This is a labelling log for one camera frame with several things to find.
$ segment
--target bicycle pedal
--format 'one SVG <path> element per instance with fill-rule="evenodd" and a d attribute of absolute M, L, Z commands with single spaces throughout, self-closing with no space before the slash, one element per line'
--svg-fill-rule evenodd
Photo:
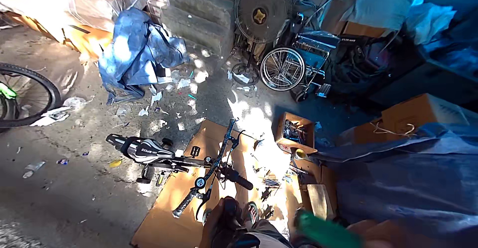
<path fill-rule="evenodd" d="M 319 91 L 317 92 L 317 95 L 319 95 L 320 97 L 326 98 L 326 97 L 327 97 L 327 94 L 329 93 L 331 87 L 332 87 L 332 86 L 329 85 L 329 84 L 322 84 L 322 85 L 320 85 L 320 89 L 319 89 Z"/>
<path fill-rule="evenodd" d="M 201 148 L 199 146 L 193 146 L 193 148 L 191 149 L 191 156 L 193 158 L 199 156 L 200 151 L 201 151 Z"/>

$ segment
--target black bicycle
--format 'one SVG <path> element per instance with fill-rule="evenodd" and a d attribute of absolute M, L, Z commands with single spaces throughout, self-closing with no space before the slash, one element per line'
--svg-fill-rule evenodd
<path fill-rule="evenodd" d="M 30 125 L 61 103 L 60 92 L 46 77 L 0 62 L 0 128 Z"/>
<path fill-rule="evenodd" d="M 224 141 L 221 145 L 221 150 L 215 159 L 211 157 L 206 157 L 203 160 L 195 159 L 201 150 L 200 147 L 197 146 L 193 146 L 190 156 L 176 157 L 175 153 L 168 149 L 168 147 L 173 145 L 173 142 L 166 138 L 164 138 L 162 140 L 163 143 L 160 144 L 154 139 L 141 137 L 126 138 L 122 135 L 110 134 L 108 137 L 106 137 L 106 141 L 114 145 L 116 149 L 121 151 L 125 157 L 133 159 L 138 164 L 144 165 L 144 168 L 141 171 L 141 177 L 136 179 L 136 182 L 139 183 L 149 184 L 154 175 L 154 168 L 158 168 L 160 171 L 162 171 L 158 177 L 158 181 L 156 182 L 157 185 L 161 183 L 160 178 L 163 177 L 164 172 L 189 172 L 187 167 L 209 169 L 204 177 L 199 177 L 195 180 L 194 187 L 191 188 L 188 195 L 173 211 L 173 216 L 179 218 L 188 204 L 194 199 L 194 197 L 197 197 L 198 199 L 202 200 L 199 208 L 196 211 L 197 219 L 197 215 L 201 209 L 201 206 L 204 205 L 211 196 L 214 180 L 211 182 L 211 186 L 206 193 L 199 193 L 199 190 L 206 187 L 207 180 L 213 175 L 214 178 L 217 178 L 220 182 L 229 180 L 245 187 L 248 190 L 253 189 L 253 184 L 240 176 L 239 173 L 233 169 L 232 162 L 229 164 L 229 156 L 227 157 L 226 161 L 222 161 L 228 142 L 232 142 L 230 151 L 233 151 L 239 145 L 239 137 L 242 132 L 244 132 L 241 131 L 237 139 L 233 138 L 231 136 L 231 132 L 235 123 L 235 119 L 230 120 L 226 135 L 224 136 Z"/>

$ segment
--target brake lever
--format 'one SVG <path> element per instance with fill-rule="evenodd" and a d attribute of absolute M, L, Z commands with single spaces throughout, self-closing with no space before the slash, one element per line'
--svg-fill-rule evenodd
<path fill-rule="evenodd" d="M 196 195 L 196 198 L 200 199 L 200 200 L 203 200 L 203 202 L 201 202 L 201 204 L 199 205 L 199 207 L 197 208 L 197 211 L 196 211 L 196 220 L 197 219 L 197 215 L 199 214 L 199 210 L 201 209 L 201 207 L 204 205 L 204 203 L 206 203 L 209 198 L 211 197 L 211 192 L 212 192 L 212 184 L 211 186 L 209 187 L 209 189 L 206 191 L 206 193 L 204 194 L 197 194 Z"/>

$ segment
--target green object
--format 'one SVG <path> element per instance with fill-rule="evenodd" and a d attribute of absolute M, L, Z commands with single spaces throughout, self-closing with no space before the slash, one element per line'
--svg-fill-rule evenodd
<path fill-rule="evenodd" d="M 16 92 L 11 90 L 7 85 L 0 83 L 0 92 L 2 92 L 3 96 L 7 99 L 15 99 L 17 96 Z"/>
<path fill-rule="evenodd" d="M 361 248 L 359 235 L 348 231 L 341 225 L 325 221 L 306 210 L 296 214 L 297 229 L 309 239 L 327 248 Z"/>

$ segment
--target box of tools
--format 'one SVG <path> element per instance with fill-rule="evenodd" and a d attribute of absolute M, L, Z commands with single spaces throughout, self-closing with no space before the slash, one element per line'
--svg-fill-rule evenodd
<path fill-rule="evenodd" d="M 303 117 L 284 112 L 279 118 L 275 142 L 282 148 L 287 147 L 287 151 L 291 148 L 299 148 L 304 150 L 306 154 L 317 152 L 314 148 L 314 128 L 315 123 Z"/>

